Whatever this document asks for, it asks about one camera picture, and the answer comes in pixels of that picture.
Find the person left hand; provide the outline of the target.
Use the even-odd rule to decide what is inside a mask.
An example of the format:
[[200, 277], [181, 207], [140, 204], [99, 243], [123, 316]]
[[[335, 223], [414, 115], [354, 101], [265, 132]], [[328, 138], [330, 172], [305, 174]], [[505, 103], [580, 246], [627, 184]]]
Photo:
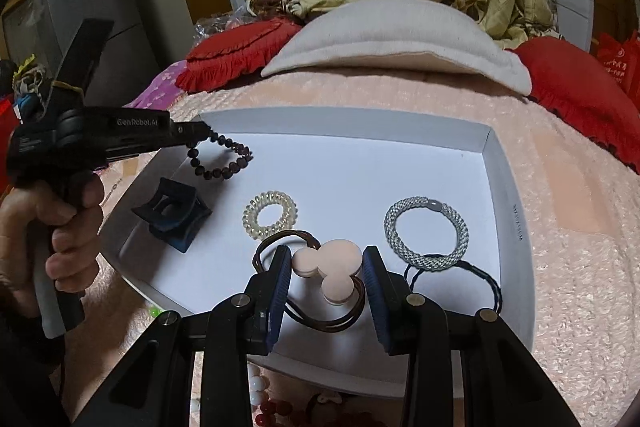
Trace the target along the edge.
[[1, 289], [25, 317], [36, 317], [32, 280], [35, 246], [51, 248], [44, 273], [58, 291], [81, 294], [99, 273], [99, 229], [103, 222], [101, 179], [89, 176], [79, 208], [37, 183], [14, 188], [1, 203]]

